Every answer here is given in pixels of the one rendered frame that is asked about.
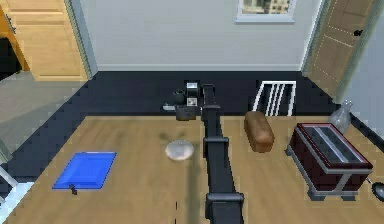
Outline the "clear glass vase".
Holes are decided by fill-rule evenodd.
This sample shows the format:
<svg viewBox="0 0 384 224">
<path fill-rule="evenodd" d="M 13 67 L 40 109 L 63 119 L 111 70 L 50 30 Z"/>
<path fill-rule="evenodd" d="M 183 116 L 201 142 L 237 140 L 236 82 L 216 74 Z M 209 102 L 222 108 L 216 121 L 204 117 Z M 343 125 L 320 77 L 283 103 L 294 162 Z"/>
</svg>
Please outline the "clear glass vase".
<svg viewBox="0 0 384 224">
<path fill-rule="evenodd" d="M 328 122 L 333 124 L 342 134 L 344 134 L 350 124 L 351 115 L 350 110 L 353 103 L 350 100 L 345 100 L 339 109 L 334 111 L 328 119 Z"/>
</svg>

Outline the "light wooden door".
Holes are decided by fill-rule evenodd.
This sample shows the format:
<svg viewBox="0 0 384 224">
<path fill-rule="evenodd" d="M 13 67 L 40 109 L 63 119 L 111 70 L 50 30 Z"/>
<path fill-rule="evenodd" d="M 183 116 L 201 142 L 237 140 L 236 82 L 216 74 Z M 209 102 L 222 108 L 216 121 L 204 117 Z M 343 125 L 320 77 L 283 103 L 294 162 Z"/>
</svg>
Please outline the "light wooden door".
<svg viewBox="0 0 384 224">
<path fill-rule="evenodd" d="M 86 81 L 85 66 L 64 0 L 0 0 L 37 81 Z"/>
</svg>

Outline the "brown bread loaf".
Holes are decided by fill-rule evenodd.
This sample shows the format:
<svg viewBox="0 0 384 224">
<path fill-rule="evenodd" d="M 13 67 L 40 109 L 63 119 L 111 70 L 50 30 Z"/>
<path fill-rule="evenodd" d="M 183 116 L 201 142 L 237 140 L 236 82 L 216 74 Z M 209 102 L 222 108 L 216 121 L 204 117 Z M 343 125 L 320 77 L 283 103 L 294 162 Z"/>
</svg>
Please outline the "brown bread loaf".
<svg viewBox="0 0 384 224">
<path fill-rule="evenodd" d="M 262 112 L 247 112 L 244 119 L 244 130 L 254 152 L 267 153 L 272 150 L 275 137 L 266 116 Z"/>
</svg>

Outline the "white framed window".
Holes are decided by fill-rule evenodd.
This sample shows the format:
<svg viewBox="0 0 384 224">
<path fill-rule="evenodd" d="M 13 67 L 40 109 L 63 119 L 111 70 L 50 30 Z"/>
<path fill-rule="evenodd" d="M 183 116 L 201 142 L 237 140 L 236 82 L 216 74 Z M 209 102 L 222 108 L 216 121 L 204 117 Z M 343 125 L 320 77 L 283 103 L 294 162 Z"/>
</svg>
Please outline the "white framed window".
<svg viewBox="0 0 384 224">
<path fill-rule="evenodd" d="M 297 0 L 238 0 L 237 24 L 293 24 Z"/>
</svg>

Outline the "black round ladle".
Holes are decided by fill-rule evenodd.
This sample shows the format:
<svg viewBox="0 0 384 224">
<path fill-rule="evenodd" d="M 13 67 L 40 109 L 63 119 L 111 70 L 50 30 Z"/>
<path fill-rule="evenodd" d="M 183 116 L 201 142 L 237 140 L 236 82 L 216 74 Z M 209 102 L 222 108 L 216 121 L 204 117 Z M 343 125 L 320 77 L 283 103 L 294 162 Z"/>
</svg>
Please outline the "black round ladle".
<svg viewBox="0 0 384 224">
<path fill-rule="evenodd" d="M 384 183 L 372 182 L 367 178 L 367 182 L 371 185 L 371 191 L 373 195 L 381 202 L 384 202 Z"/>
</svg>

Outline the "dark red toaster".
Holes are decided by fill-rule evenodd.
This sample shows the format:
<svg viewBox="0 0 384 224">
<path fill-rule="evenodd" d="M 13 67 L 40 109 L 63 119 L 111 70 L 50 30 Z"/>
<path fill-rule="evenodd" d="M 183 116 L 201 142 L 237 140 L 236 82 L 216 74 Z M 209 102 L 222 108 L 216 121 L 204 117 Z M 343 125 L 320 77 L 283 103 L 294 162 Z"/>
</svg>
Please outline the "dark red toaster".
<svg viewBox="0 0 384 224">
<path fill-rule="evenodd" d="M 354 201 L 373 165 L 331 123 L 298 123 L 285 150 L 308 185 L 312 201 Z"/>
</svg>

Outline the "brown wooden door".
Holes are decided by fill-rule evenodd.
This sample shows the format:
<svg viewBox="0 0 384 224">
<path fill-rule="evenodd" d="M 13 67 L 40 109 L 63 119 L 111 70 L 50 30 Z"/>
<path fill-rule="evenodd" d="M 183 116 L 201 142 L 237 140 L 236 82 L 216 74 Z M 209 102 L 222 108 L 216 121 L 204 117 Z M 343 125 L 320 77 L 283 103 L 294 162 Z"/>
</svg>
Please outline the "brown wooden door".
<svg viewBox="0 0 384 224">
<path fill-rule="evenodd" d="M 302 74 L 335 102 L 341 100 L 384 0 L 322 0 Z M 354 36 L 355 30 L 363 30 Z"/>
</svg>

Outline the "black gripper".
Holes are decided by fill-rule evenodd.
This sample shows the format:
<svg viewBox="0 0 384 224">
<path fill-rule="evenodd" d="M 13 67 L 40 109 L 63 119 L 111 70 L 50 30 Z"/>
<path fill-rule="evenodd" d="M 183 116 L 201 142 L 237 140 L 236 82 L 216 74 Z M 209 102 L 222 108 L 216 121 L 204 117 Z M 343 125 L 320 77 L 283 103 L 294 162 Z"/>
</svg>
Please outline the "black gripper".
<svg viewBox="0 0 384 224">
<path fill-rule="evenodd" d="M 163 105 L 164 111 L 175 111 L 178 121 L 189 121 L 196 119 L 196 107 L 187 104 L 187 96 L 184 90 L 177 89 L 173 92 L 174 106 Z"/>
</svg>

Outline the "blue flat tray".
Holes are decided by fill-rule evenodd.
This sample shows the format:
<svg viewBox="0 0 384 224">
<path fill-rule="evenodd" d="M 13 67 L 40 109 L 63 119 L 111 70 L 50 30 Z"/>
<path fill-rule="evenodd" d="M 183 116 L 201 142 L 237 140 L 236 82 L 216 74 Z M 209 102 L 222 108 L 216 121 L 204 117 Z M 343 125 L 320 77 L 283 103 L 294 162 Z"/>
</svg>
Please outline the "blue flat tray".
<svg viewBox="0 0 384 224">
<path fill-rule="evenodd" d="M 98 190 L 104 185 L 116 152 L 78 152 L 69 160 L 52 188 Z"/>
</svg>

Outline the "white round plate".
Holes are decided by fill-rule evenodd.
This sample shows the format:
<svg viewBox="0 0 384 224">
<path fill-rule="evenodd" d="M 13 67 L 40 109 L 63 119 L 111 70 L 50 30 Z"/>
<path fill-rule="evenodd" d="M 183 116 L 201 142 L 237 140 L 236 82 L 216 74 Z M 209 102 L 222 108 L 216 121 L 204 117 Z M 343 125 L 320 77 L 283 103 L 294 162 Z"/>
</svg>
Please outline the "white round plate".
<svg viewBox="0 0 384 224">
<path fill-rule="evenodd" d="M 174 161 L 189 159 L 194 153 L 194 146 L 186 140 L 174 140 L 165 148 L 167 157 Z"/>
</svg>

